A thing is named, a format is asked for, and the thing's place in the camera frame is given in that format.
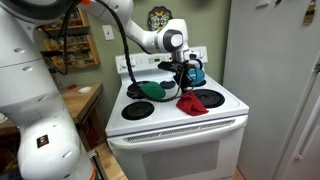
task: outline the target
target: coil burner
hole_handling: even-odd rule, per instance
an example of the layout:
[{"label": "coil burner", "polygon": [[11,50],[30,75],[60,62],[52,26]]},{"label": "coil burner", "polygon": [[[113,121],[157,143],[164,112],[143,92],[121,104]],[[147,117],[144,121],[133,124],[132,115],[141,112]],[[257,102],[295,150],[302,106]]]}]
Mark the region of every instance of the coil burner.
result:
[{"label": "coil burner", "polygon": [[140,120],[150,116],[154,111],[154,106],[149,102],[139,101],[126,106],[122,110],[122,117],[127,120]]},{"label": "coil burner", "polygon": [[193,93],[205,108],[216,108],[224,103],[224,96],[217,91],[209,89],[197,89]]},{"label": "coil burner", "polygon": [[[146,83],[149,83],[150,81],[140,81],[140,82],[137,82],[138,86],[142,86]],[[135,85],[131,84],[128,89],[127,89],[127,95],[128,97],[132,98],[132,99],[143,99],[144,96],[142,94],[140,94],[139,92],[139,88],[136,87]]]}]

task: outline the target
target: wall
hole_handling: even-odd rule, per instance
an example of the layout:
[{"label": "wall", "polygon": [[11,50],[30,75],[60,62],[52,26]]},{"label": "wall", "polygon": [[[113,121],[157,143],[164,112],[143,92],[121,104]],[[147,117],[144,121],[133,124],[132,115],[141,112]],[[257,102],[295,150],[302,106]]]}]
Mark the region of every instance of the wall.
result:
[{"label": "wall", "polygon": [[[132,19],[147,30],[147,15],[154,6],[165,6],[174,18],[187,22],[189,46],[207,46],[209,64],[206,72],[219,83],[222,82],[225,47],[229,21],[230,0],[134,0]],[[105,123],[111,114],[113,104],[121,85],[115,68],[114,57],[123,54],[120,34],[114,30],[115,40],[105,41],[102,24],[89,15],[91,31],[94,36],[101,64],[79,70],[72,70],[60,79],[64,85],[103,83],[103,93],[99,101]],[[141,52],[139,46],[130,42],[130,53]]]}]

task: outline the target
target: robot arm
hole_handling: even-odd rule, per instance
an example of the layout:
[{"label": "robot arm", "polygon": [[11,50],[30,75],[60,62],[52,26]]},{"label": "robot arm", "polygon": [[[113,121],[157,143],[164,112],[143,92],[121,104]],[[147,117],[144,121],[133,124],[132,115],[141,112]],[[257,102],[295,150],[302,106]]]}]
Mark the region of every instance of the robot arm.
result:
[{"label": "robot arm", "polygon": [[[116,12],[124,27],[126,36],[140,45],[146,53],[184,52],[189,49],[186,23],[182,19],[170,20],[161,31],[145,31],[131,20],[132,0],[111,0],[104,2]],[[99,1],[92,0],[89,5],[79,4],[79,8],[110,24],[119,30],[110,12]]]},{"label": "robot arm", "polygon": [[[25,179],[89,179],[93,171],[72,118],[65,109],[39,51],[32,46],[22,22],[50,24],[78,0],[0,0],[0,113],[21,133],[19,167]],[[148,53],[171,52],[173,60],[188,60],[184,20],[171,20],[161,31],[144,31],[131,20],[132,0],[103,0],[120,17],[126,36]],[[117,28],[98,0],[80,8]]]},{"label": "robot arm", "polygon": [[[174,53],[175,60],[189,60],[185,52],[189,50],[186,23],[182,19],[170,20],[161,31],[145,31],[131,20],[132,0],[100,0],[107,4],[121,20],[126,36],[136,42],[146,53]],[[35,26],[49,24],[63,15],[77,0],[0,0],[0,6],[18,19],[30,22]],[[91,0],[90,4],[78,5],[100,19],[118,29],[110,12],[99,2]]]}]

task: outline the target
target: refrigerator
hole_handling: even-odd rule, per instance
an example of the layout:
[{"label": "refrigerator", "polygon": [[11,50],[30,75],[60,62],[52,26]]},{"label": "refrigerator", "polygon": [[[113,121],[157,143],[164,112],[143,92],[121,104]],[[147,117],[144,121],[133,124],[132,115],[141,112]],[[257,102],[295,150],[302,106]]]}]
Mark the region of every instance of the refrigerator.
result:
[{"label": "refrigerator", "polygon": [[277,3],[231,2],[223,86],[250,107],[237,166],[247,180],[316,180],[320,12],[305,24],[311,0]]}]

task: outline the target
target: wall outlet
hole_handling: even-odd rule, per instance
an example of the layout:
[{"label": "wall outlet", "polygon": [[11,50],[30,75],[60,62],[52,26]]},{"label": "wall outlet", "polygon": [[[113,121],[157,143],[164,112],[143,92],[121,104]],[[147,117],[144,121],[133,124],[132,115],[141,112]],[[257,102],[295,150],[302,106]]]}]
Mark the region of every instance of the wall outlet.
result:
[{"label": "wall outlet", "polygon": [[103,25],[103,32],[104,32],[104,37],[106,38],[106,40],[113,40],[114,36],[113,36],[113,31],[112,31],[112,27],[110,25]]}]

